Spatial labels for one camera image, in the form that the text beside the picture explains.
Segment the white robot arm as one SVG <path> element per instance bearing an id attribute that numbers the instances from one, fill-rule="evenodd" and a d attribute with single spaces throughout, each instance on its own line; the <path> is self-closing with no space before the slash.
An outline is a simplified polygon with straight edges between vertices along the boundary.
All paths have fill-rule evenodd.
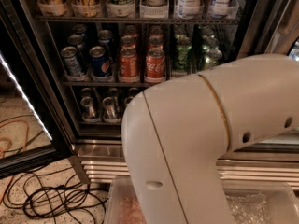
<path id="1" fill-rule="evenodd" d="M 299 62 L 262 54 L 140 92 L 121 140 L 147 224 L 233 224 L 216 161 L 297 128 Z"/>

